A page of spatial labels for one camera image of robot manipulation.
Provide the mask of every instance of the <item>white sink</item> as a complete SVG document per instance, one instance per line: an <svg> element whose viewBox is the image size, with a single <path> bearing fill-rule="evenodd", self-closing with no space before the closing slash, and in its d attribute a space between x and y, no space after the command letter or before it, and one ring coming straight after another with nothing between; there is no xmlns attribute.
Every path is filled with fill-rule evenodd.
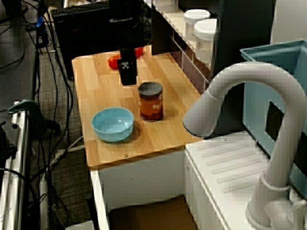
<svg viewBox="0 0 307 230"><path fill-rule="evenodd" d="M186 149L224 228L252 230L246 207L269 162L255 141L244 131L188 144Z"/></svg>

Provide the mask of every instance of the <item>glass jar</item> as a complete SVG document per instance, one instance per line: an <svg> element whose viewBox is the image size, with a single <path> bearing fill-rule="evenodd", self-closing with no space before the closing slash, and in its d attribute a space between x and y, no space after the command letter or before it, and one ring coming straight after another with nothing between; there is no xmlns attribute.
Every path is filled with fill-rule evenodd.
<svg viewBox="0 0 307 230"><path fill-rule="evenodd" d="M162 85L148 81L138 87L140 116L145 121L163 118Z"/></svg>

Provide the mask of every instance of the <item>wooden tabletop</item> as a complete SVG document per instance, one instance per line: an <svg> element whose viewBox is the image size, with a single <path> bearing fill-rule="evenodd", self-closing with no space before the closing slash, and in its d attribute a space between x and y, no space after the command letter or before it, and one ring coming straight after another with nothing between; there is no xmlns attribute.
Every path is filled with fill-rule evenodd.
<svg viewBox="0 0 307 230"><path fill-rule="evenodd" d="M151 55L151 46L138 58L138 83L123 86L118 70L107 65L108 52L77 57L72 61L83 129L87 164L102 169L184 149L184 145L202 140L188 133L182 118L200 97L172 56ZM157 122L141 119L138 110L138 86L155 81L163 87L164 118ZM99 139L91 126L92 117L107 107L123 107L134 115L134 130L120 142Z"/></svg>

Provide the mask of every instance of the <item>white wall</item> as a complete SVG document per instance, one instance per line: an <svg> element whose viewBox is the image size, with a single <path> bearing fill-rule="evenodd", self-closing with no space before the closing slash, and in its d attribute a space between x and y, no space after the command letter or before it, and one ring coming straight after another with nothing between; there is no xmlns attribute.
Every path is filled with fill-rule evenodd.
<svg viewBox="0 0 307 230"><path fill-rule="evenodd" d="M307 40L307 0L276 0L271 43Z"/></svg>

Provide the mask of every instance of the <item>gray lid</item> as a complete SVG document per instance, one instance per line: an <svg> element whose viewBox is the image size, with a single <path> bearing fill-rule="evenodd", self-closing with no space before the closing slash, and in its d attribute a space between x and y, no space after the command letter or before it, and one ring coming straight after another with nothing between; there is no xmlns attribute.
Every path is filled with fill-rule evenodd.
<svg viewBox="0 0 307 230"><path fill-rule="evenodd" d="M162 91L162 85L154 81L148 81L139 85L138 90L143 96L155 96Z"/></svg>

